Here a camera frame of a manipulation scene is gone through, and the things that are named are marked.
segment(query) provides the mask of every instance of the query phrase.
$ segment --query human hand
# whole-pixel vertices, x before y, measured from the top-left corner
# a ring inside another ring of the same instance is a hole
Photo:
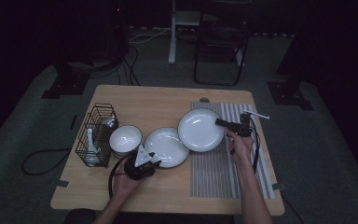
[[[113,186],[113,198],[120,203],[124,203],[128,197],[144,182],[144,179],[134,180],[129,178],[124,172],[124,164],[127,159],[122,161],[115,173]]]
[[[226,135],[232,138],[228,149],[231,150],[232,159],[236,165],[251,164],[251,152],[254,140],[252,137],[240,137],[230,130],[226,130]]]

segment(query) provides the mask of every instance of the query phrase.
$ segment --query wire dish rack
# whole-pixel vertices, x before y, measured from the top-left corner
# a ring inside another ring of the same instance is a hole
[[[80,128],[75,153],[89,167],[107,167],[112,152],[109,138],[117,127],[118,120],[112,105],[96,103]]]

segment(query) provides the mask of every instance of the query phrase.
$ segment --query white bowl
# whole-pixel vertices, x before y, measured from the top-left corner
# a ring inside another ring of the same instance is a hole
[[[210,109],[193,109],[179,121],[179,139],[193,151],[205,152],[219,146],[225,135],[224,127],[215,124],[220,116]]]
[[[142,141],[142,133],[139,128],[131,125],[117,128],[110,135],[110,147],[118,153],[127,153],[135,150]]]
[[[174,128],[159,128],[149,134],[145,140],[147,153],[156,153],[162,168],[172,168],[186,160],[189,150],[179,140]]]

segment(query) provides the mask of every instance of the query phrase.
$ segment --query gray carpet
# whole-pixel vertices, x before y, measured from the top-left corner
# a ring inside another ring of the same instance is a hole
[[[191,35],[181,37],[192,39]],[[269,93],[268,81],[286,80],[275,73],[290,42],[286,37],[254,36],[243,76],[234,87],[196,84],[192,78],[194,44],[187,41],[178,41],[176,64],[169,65],[167,36],[133,44],[139,51],[134,73],[145,86],[250,91],[257,111],[271,116],[261,122],[278,181],[287,186],[282,194],[305,223],[358,223],[358,165],[317,89],[309,83],[300,86],[313,111],[275,105]],[[129,63],[134,56],[131,49],[126,57]],[[119,67],[117,72],[93,73],[83,95],[42,100],[56,75],[50,66],[37,76],[0,129],[0,223],[63,222],[68,211],[54,210],[49,203],[52,182],[59,179],[64,163],[46,175],[28,176],[21,172],[21,162],[36,150],[71,147],[95,88],[118,84],[118,77],[127,85],[124,69]],[[74,115],[78,118],[71,130]],[[43,171],[63,155],[46,153],[33,158],[27,169]],[[273,218],[275,223],[300,223],[287,203],[285,209],[284,215]]]

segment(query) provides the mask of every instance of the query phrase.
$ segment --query dark background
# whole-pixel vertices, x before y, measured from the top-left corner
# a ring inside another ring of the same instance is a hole
[[[197,9],[202,1],[177,2],[178,9]],[[260,12],[256,33],[296,35],[278,72],[318,88],[358,161],[358,1],[254,2]],[[104,27],[120,27],[122,22],[170,26],[170,1],[128,0],[122,17],[111,10],[116,5],[117,1],[0,0],[0,126],[34,77],[54,60],[90,63],[120,55],[119,38]]]

